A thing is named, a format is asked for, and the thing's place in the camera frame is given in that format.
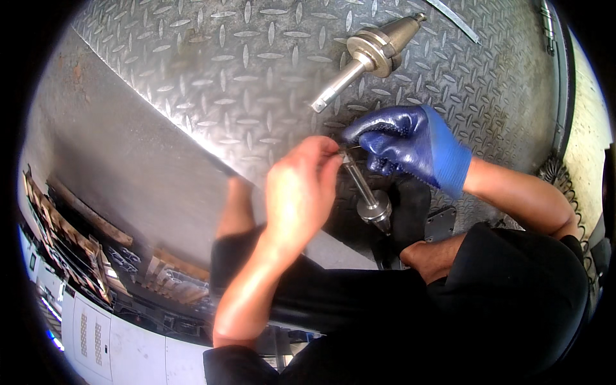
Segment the finger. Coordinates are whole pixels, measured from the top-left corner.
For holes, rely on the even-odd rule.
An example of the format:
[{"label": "finger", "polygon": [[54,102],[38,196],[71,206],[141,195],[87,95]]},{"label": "finger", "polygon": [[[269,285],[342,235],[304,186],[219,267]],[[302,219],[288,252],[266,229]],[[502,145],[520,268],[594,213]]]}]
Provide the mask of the finger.
[{"label": "finger", "polygon": [[327,136],[309,136],[299,145],[295,146],[289,154],[290,158],[301,157],[309,164],[318,165],[323,155],[330,155],[338,151],[338,143]]},{"label": "finger", "polygon": [[387,159],[379,158],[372,152],[368,153],[368,161],[366,162],[366,167],[370,171],[379,172],[386,163]]},{"label": "finger", "polygon": [[385,158],[393,163],[399,163],[399,158],[404,157],[413,150],[408,139],[394,137],[381,132],[366,132],[359,138],[362,148],[379,158]]},{"label": "finger", "polygon": [[356,144],[359,137],[369,131],[386,131],[406,135],[417,111],[421,111],[421,108],[403,106],[381,108],[357,118],[342,132],[342,139],[347,143]]},{"label": "finger", "polygon": [[332,155],[321,168],[319,181],[321,183],[321,191],[326,196],[336,196],[336,177],[338,176],[340,165],[342,165],[342,157]]},{"label": "finger", "polygon": [[381,169],[379,170],[379,173],[384,176],[389,176],[391,175],[392,172],[394,172],[394,170],[395,170],[394,164],[386,160],[383,167],[381,167]]}]

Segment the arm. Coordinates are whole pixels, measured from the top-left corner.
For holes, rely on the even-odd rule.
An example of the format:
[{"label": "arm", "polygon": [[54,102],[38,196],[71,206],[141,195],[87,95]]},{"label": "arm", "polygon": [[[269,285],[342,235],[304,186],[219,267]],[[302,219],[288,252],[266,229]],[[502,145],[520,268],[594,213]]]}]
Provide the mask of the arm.
[{"label": "arm", "polygon": [[267,228],[222,296],[214,321],[214,347],[254,349],[267,325],[280,276],[330,215],[342,164],[337,150],[330,138],[309,137],[268,173]]},{"label": "arm", "polygon": [[471,156],[427,105],[371,112],[354,121],[342,137],[369,151],[372,171],[408,172],[454,199],[462,191],[473,194],[534,231],[557,239],[577,236],[575,213],[554,186]]},{"label": "arm", "polygon": [[565,235],[577,237],[577,219],[567,198],[537,177],[474,156],[463,191],[509,214],[530,230],[559,240]]}]

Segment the black pants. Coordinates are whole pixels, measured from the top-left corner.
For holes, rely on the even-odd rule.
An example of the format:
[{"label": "black pants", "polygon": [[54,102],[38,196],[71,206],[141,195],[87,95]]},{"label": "black pants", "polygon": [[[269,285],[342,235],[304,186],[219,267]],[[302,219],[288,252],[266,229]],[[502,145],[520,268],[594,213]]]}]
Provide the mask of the black pants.
[{"label": "black pants", "polygon": [[[213,247],[210,291],[218,301],[250,257],[262,228]],[[567,349],[588,297],[582,250],[532,232],[475,225],[450,274],[426,286],[412,270],[325,270],[305,256],[282,275],[270,319],[322,333],[353,326],[439,323],[455,346],[504,354],[522,349],[517,367],[545,369]]]}]

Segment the black shoe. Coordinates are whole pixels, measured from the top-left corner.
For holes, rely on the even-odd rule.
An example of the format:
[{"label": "black shoe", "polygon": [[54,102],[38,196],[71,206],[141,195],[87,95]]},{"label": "black shoe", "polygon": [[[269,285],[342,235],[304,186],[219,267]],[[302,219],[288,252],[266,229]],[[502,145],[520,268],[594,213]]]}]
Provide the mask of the black shoe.
[{"label": "black shoe", "polygon": [[392,205],[391,251],[400,256],[402,250],[424,239],[430,211],[430,187],[419,179],[404,174],[389,191]]}]

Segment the bare hand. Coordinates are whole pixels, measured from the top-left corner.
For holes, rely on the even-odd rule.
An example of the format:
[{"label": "bare hand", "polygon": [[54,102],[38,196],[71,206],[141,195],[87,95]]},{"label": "bare hand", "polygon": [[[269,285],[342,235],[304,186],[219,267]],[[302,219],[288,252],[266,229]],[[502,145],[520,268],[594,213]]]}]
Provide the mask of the bare hand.
[{"label": "bare hand", "polygon": [[325,136],[304,139],[267,175],[267,229],[270,239],[299,254],[330,216],[342,157]]}]

